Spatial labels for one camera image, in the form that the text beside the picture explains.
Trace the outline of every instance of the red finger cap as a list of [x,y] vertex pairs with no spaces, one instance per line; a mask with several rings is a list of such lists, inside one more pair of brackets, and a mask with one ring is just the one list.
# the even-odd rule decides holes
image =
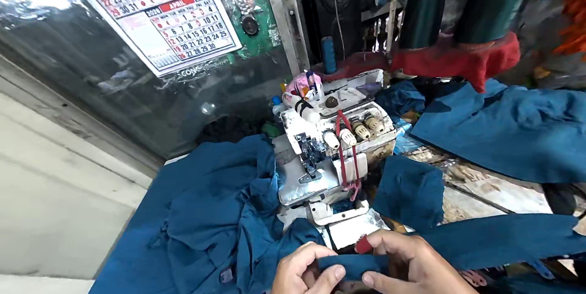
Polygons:
[[356,243],[355,246],[355,251],[358,254],[364,254],[368,251],[370,251],[373,247],[370,245],[370,243],[368,242],[368,240],[366,240],[366,235],[362,236],[362,238],[360,240],[358,240],[358,242]]

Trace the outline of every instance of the fingernail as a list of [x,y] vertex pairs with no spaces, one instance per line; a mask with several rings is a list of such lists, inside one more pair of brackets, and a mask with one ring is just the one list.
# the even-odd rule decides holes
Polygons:
[[370,273],[368,272],[365,272],[362,275],[362,282],[370,288],[374,286],[374,279],[372,278],[372,275],[370,275]]
[[341,279],[346,275],[346,269],[343,266],[338,265],[333,271],[333,274],[336,276],[336,279]]

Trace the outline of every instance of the metal rod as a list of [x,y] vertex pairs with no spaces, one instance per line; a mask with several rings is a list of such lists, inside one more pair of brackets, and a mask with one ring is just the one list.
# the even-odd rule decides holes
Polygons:
[[397,9],[397,0],[391,0],[391,5],[389,8],[389,24],[387,25],[387,52],[391,51],[392,45],[392,33],[395,28],[395,10]]
[[507,209],[507,208],[504,208],[504,207],[502,207],[499,204],[495,204],[494,202],[492,202],[492,201],[490,201],[488,199],[482,198],[478,194],[475,194],[475,193],[466,191],[464,188],[461,188],[458,185],[455,185],[455,184],[452,184],[452,183],[449,183],[449,182],[445,182],[444,185],[447,186],[447,187],[449,187],[449,188],[453,188],[454,190],[456,190],[456,191],[458,191],[460,193],[463,193],[463,194],[465,194],[465,195],[467,195],[467,196],[469,196],[471,198],[474,198],[474,199],[476,199],[476,200],[478,200],[480,202],[484,202],[485,204],[487,204],[487,205],[489,205],[491,207],[494,207],[494,208],[496,208],[496,209],[498,209],[498,210],[500,210],[502,212],[505,212],[507,214],[516,214],[512,210]]

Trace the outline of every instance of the red cloth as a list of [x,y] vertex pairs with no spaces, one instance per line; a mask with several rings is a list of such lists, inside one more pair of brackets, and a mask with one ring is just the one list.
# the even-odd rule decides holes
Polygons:
[[452,38],[439,38],[436,45],[421,50],[398,50],[392,56],[391,71],[434,78],[461,76],[472,87],[485,92],[485,82],[515,66],[521,57],[517,35],[509,32],[488,48],[467,51],[454,47]]

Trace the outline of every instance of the metal pole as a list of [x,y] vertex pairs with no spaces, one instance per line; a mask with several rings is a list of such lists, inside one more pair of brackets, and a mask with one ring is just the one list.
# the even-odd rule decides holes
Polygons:
[[397,0],[391,0],[391,5],[389,9],[389,24],[387,25],[387,52],[391,51],[392,45],[392,33],[395,27],[395,10],[397,9]]

